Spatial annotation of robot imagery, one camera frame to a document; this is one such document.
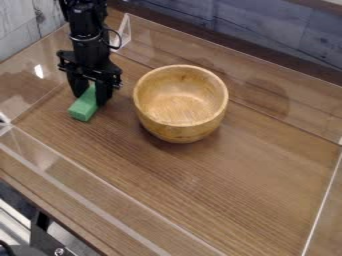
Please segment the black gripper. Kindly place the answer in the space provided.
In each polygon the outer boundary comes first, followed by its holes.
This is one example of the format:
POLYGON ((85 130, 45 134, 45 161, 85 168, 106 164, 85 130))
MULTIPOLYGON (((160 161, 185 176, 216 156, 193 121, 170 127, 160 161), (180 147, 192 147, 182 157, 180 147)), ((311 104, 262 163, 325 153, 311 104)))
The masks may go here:
POLYGON ((102 107, 113 97, 114 88, 122 84, 122 68, 111 61, 110 53, 124 42, 110 43, 110 33, 119 33, 105 22, 69 21, 71 50, 59 50, 59 69, 67 73, 74 96, 79 98, 95 82, 97 104, 102 107))

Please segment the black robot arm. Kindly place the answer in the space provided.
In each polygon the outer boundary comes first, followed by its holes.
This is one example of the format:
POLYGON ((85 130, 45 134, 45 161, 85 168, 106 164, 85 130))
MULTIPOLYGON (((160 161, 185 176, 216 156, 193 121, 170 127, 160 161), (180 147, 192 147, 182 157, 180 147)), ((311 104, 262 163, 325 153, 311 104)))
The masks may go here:
POLYGON ((122 86, 122 68, 111 61, 111 50, 122 45, 110 44, 106 24, 107 0, 59 0, 66 21, 70 24, 71 50, 59 50, 59 70, 67 74, 75 97, 81 97, 95 83, 97 105, 103 106, 122 86))

